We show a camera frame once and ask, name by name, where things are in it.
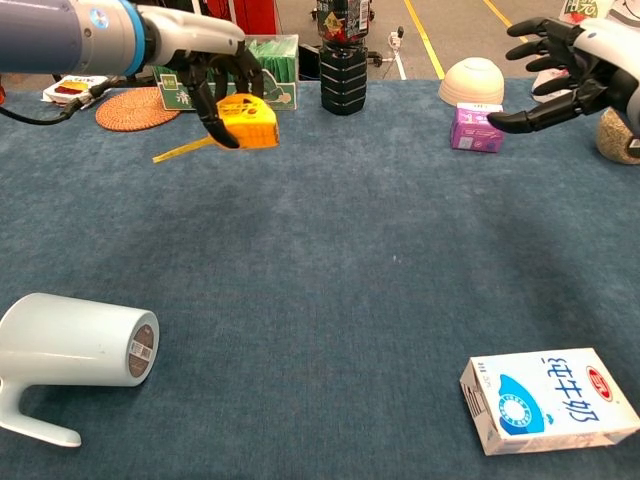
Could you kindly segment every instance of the white bowl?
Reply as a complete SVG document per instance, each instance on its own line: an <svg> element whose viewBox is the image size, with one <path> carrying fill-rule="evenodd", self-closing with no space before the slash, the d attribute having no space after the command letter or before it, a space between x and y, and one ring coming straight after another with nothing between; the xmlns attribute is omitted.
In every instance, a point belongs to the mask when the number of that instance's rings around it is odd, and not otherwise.
<svg viewBox="0 0 640 480"><path fill-rule="evenodd" d="M491 60L470 57L449 69L440 83L438 95L449 105L489 103L501 105L504 99L504 77Z"/></svg>

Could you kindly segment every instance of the green box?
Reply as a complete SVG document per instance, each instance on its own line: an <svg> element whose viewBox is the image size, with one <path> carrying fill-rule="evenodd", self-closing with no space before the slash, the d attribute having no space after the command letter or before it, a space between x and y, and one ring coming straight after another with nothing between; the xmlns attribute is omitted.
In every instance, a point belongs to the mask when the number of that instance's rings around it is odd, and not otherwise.
<svg viewBox="0 0 640 480"><path fill-rule="evenodd" d="M298 35L247 35L251 50L264 74L264 100L273 110L298 108ZM154 67L153 74L162 93L166 110L193 110L187 89L178 81L176 72ZM213 72L209 72L209 87L215 91ZM229 79L228 94L235 93L233 79Z"/></svg>

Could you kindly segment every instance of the red label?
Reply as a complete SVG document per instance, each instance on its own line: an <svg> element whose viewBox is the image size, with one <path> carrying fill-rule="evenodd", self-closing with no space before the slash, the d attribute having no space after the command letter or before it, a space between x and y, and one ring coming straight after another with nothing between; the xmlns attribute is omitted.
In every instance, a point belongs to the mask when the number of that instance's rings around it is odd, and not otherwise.
<svg viewBox="0 0 640 480"><path fill-rule="evenodd" d="M589 380L591 380L591 385L596 389L596 392L600 394L602 398L604 398L607 402L613 400L613 392L607 385L607 381L604 379L600 372L598 372L593 367L587 367L587 374L589 375Z"/></svg>

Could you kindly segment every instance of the black bottle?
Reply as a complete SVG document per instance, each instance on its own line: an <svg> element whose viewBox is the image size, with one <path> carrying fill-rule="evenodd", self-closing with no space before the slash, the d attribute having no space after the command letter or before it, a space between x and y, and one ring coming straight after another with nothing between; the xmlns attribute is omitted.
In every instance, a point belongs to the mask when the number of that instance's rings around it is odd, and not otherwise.
<svg viewBox="0 0 640 480"><path fill-rule="evenodd" d="M322 106L336 115L364 107L370 0L318 0L320 88Z"/></svg>

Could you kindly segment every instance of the pink box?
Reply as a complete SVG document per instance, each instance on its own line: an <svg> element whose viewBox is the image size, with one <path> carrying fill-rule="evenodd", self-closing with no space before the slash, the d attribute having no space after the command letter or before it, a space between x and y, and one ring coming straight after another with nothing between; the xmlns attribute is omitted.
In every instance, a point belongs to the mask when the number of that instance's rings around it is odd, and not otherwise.
<svg viewBox="0 0 640 480"><path fill-rule="evenodd" d="M501 112L501 105L458 103L451 125L451 148L497 153L504 141L504 132L491 126L490 112Z"/></svg>

